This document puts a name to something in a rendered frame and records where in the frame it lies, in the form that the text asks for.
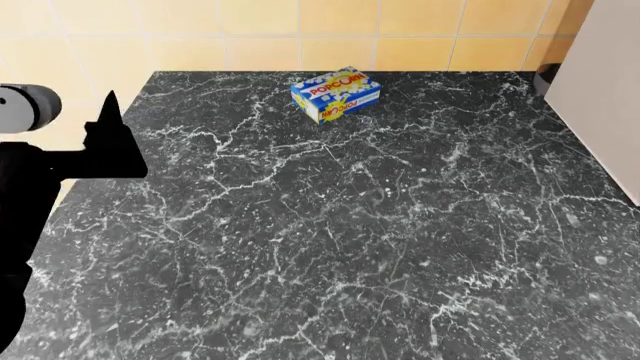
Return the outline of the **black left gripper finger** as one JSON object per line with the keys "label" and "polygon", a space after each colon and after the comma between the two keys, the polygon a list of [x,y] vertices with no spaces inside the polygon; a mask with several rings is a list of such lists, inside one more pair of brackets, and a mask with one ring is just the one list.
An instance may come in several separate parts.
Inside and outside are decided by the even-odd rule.
{"label": "black left gripper finger", "polygon": [[104,100],[98,123],[100,125],[123,125],[118,99],[113,90],[108,93]]}

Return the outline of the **blue popcorn box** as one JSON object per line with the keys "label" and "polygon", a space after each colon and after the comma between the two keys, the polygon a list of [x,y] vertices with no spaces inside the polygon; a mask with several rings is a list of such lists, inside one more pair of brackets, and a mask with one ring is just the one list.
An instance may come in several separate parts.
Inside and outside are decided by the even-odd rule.
{"label": "blue popcorn box", "polygon": [[317,125],[379,101],[381,84],[347,67],[294,83],[290,86],[295,104]]}

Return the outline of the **white cabinet side panel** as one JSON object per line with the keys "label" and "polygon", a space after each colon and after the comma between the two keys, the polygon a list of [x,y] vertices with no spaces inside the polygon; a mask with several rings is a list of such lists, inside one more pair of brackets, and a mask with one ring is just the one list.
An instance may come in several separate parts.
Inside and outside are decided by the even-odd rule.
{"label": "white cabinet side panel", "polygon": [[640,0],[595,0],[545,100],[640,206]]}

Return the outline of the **grey cylindrical joint housing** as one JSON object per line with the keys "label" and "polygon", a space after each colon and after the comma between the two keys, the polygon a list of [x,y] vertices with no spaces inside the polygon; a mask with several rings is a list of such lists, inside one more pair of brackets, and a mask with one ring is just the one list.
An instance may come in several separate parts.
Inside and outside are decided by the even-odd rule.
{"label": "grey cylindrical joint housing", "polygon": [[0,84],[0,134],[44,128],[61,113],[59,95],[46,86]]}

